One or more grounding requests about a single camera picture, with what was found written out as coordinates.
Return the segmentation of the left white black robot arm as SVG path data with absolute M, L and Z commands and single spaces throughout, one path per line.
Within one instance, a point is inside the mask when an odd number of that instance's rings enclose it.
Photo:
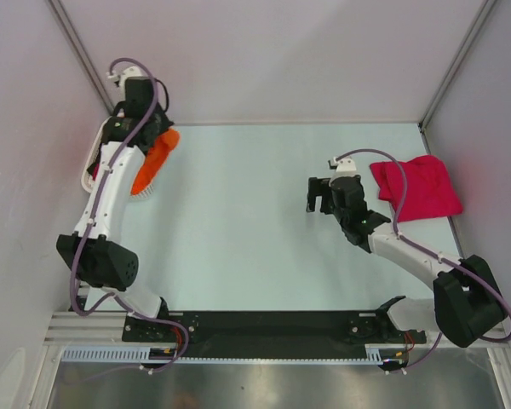
M 124 78 L 124 99 L 102 128 L 95 184 L 71 234 L 62 234 L 56 249 L 71 270 L 72 309 L 80 282 L 102 289 L 130 314 L 144 317 L 142 331 L 152 340 L 166 338 L 171 320 L 161 314 L 162 298 L 136 284 L 138 256 L 120 245 L 123 217 L 131 190 L 147 154 L 172 123 L 158 103 L 158 85 L 150 76 Z

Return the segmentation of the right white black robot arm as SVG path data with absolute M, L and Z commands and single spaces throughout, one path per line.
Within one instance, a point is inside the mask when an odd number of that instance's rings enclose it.
M 432 291 L 430 299 L 389 301 L 376 320 L 382 340 L 395 342 L 409 330 L 437 331 L 466 348 L 509 317 L 482 257 L 449 258 L 407 243 L 388 217 L 368 208 L 360 176 L 309 178 L 306 211 L 316 210 L 335 217 L 351 245 L 394 263 Z

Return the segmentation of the orange t shirt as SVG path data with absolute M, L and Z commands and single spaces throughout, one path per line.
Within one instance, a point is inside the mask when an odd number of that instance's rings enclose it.
M 171 152 L 180 142 L 180 133 L 169 129 L 160 135 L 148 151 L 133 182 L 130 194 L 137 194 L 155 179 Z

